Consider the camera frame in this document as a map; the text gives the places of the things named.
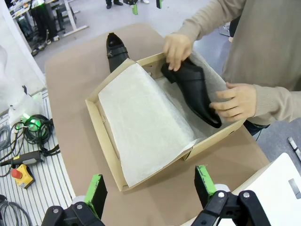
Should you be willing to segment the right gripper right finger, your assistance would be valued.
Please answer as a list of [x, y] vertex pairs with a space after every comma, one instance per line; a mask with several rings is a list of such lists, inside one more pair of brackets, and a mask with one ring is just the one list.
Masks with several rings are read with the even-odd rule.
[[217, 190], [204, 165], [195, 167], [194, 185], [203, 207], [195, 226], [217, 226], [222, 219], [231, 219], [236, 226], [270, 225], [255, 192], [244, 190], [234, 195]]

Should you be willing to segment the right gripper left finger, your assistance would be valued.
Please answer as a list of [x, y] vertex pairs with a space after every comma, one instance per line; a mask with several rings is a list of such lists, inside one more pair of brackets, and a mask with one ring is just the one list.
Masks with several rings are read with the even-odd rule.
[[51, 206], [47, 209], [43, 226], [103, 226], [101, 221], [107, 189], [101, 174], [92, 177], [84, 201], [63, 209]]

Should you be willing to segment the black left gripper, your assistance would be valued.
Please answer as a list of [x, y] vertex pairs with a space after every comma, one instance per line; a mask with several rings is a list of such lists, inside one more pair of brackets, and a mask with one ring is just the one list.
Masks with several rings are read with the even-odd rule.
[[[156, 7], [158, 9], [162, 9], [162, 1], [163, 0], [156, 0]], [[123, 0], [123, 2], [125, 4], [132, 5], [131, 8], [132, 8], [133, 14], [134, 15], [138, 15], [138, 8], [137, 8], [137, 2], [138, 2], [138, 0]]]

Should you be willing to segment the person's right hand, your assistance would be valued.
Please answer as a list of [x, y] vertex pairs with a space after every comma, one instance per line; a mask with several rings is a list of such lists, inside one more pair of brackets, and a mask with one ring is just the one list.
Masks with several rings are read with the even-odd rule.
[[192, 42], [186, 35], [172, 33], [165, 37], [163, 52], [170, 71], [178, 71], [191, 51]]

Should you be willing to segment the person's left hand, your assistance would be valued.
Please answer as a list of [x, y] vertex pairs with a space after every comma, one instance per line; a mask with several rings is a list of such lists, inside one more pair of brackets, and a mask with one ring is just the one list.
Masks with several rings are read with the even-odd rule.
[[228, 122], [253, 117], [256, 112], [256, 89], [254, 85], [226, 82], [227, 89], [217, 91], [222, 102], [212, 102], [210, 107]]

